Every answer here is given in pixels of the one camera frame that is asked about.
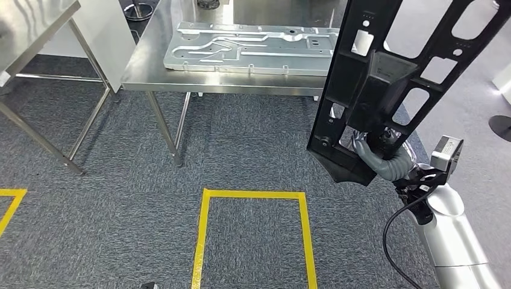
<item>table top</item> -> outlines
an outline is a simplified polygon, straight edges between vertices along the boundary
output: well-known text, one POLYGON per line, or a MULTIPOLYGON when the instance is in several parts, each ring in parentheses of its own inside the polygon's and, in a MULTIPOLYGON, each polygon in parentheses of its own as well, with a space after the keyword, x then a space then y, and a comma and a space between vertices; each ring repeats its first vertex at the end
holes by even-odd
POLYGON ((0 87, 80 8, 78 0, 0 0, 0 87))
POLYGON ((325 76, 256 75, 169 70, 163 59, 173 27, 182 21, 340 27, 345 0, 220 0, 215 10, 196 7, 196 0, 160 0, 121 80, 127 90, 173 92, 321 95, 325 76))

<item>wire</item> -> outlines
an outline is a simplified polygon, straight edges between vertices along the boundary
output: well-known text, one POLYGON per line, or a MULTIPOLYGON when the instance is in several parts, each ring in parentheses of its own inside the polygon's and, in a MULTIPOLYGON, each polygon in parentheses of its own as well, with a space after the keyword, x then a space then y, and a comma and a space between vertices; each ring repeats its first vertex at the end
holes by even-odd
POLYGON ((389 218, 389 220, 387 220, 387 223, 385 224, 385 228, 383 229, 383 252, 385 253, 385 257, 387 257, 387 260, 389 260, 389 263, 392 266, 392 268, 394 268, 406 281, 408 281, 408 283, 410 283, 416 289, 422 289, 422 287, 420 287, 417 283, 415 283, 415 281, 412 278, 410 278, 408 275, 406 275, 401 270, 401 268, 399 268, 396 265, 396 263, 394 263, 394 261, 390 257, 389 249, 387 248, 387 233, 389 231, 390 224, 392 223, 392 221, 394 221, 396 219, 397 216, 399 216, 402 212, 408 210, 409 208, 415 206, 419 202, 423 201, 425 198, 427 198, 429 195, 431 195, 431 193, 433 192, 434 189, 435 189, 435 187, 430 188, 428 190, 428 192, 426 194, 424 194, 423 196, 421 196, 419 199, 414 200, 413 202, 409 203, 408 205, 405 205, 404 207, 400 208, 397 212, 395 212, 389 218))

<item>black gripper frame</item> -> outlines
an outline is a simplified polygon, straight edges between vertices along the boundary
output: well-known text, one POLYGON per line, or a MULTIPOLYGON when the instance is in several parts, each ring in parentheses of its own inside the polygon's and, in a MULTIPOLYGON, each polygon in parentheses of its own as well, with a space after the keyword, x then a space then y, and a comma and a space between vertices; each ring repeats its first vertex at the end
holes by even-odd
POLYGON ((511 1, 500 0, 497 13, 479 36, 471 40, 454 37, 453 26, 472 1, 453 0, 421 53, 416 58, 407 58, 383 47, 402 0, 348 0, 307 145, 307 150, 326 168, 334 181, 368 185, 376 175, 355 152, 340 144, 347 126, 368 132, 371 149, 388 160, 511 15, 511 1), (367 27, 363 25, 366 20, 370 23, 367 27), (367 56, 352 52, 358 30, 374 36, 367 56), (462 50, 459 56, 453 54, 456 49, 462 50), (421 78, 433 57, 457 62, 440 84, 421 78), (428 99, 408 125, 395 123, 392 120, 394 113, 414 88, 428 92, 428 99), (340 118, 330 117, 334 104, 344 107, 340 118), (401 134, 395 143, 380 140, 386 128, 401 134))

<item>floor marking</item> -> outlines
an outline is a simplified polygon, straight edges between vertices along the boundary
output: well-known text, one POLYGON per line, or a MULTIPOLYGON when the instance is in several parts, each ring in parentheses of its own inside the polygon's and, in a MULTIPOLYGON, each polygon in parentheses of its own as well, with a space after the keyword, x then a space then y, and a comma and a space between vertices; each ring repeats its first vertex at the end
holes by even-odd
POLYGON ((18 189, 2 189, 0 188, 0 197, 14 197, 13 201, 7 208, 7 211, 5 212, 4 216, 0 220, 0 237, 4 233, 5 228, 7 227, 7 224, 9 224, 9 221, 14 215, 14 212, 19 206, 19 203, 21 203, 21 200, 23 199, 23 196, 27 193, 27 190, 25 188, 18 188, 18 189))
POLYGON ((302 224, 302 236, 304 242, 305 264, 307 269, 307 282, 309 289, 317 289, 316 267, 312 251, 312 239, 310 236, 309 214, 304 192, 295 191, 222 191, 204 189, 202 193, 201 212, 199 215, 199 229, 197 247, 193 260, 192 289, 201 288, 202 264, 204 261, 204 249, 206 241, 206 227, 209 212, 209 200, 212 197, 244 197, 256 199, 292 199, 298 200, 300 208, 300 221, 302 224))

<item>aluminum plate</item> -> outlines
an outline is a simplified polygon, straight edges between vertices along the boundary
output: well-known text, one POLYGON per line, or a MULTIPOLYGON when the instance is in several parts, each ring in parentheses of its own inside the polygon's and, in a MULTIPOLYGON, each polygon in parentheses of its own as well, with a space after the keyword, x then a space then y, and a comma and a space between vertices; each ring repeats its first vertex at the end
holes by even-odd
POLYGON ((163 60, 185 71, 327 76, 339 29, 181 22, 163 60))

